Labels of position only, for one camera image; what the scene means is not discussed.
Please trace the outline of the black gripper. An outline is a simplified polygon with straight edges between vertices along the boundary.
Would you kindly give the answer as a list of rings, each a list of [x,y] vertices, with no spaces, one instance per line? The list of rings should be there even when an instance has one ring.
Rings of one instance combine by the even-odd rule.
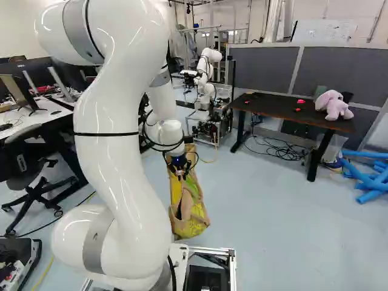
[[[192,179],[195,174],[195,154],[185,152],[181,156],[172,156],[166,153],[167,173],[178,181]]]

